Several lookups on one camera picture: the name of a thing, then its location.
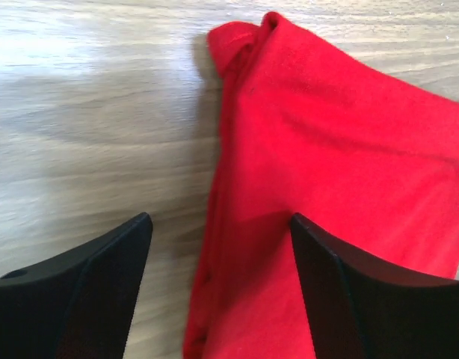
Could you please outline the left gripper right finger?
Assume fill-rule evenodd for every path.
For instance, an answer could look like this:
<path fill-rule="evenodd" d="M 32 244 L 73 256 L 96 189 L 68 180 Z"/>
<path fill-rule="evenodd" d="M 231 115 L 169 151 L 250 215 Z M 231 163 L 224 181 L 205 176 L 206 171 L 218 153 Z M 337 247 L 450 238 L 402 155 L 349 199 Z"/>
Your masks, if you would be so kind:
<path fill-rule="evenodd" d="M 382 260 L 300 213 L 290 230 L 317 358 L 459 358 L 459 280 Z"/>

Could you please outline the red t-shirt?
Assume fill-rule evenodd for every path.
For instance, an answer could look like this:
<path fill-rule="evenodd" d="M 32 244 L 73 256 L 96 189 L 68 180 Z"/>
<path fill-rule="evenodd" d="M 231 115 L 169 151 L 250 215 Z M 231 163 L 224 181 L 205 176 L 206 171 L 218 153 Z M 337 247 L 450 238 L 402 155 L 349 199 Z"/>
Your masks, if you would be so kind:
<path fill-rule="evenodd" d="M 296 212 L 385 260 L 453 278 L 459 102 L 378 72 L 270 12 L 209 32 L 221 157 L 184 358 L 313 358 Z"/>

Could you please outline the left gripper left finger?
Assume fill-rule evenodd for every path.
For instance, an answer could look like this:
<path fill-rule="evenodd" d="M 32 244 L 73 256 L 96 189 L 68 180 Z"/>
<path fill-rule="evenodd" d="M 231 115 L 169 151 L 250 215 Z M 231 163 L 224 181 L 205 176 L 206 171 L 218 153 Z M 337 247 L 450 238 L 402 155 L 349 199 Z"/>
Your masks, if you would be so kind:
<path fill-rule="evenodd" d="M 0 277 L 0 358 L 122 358 L 152 232 L 141 213 Z"/>

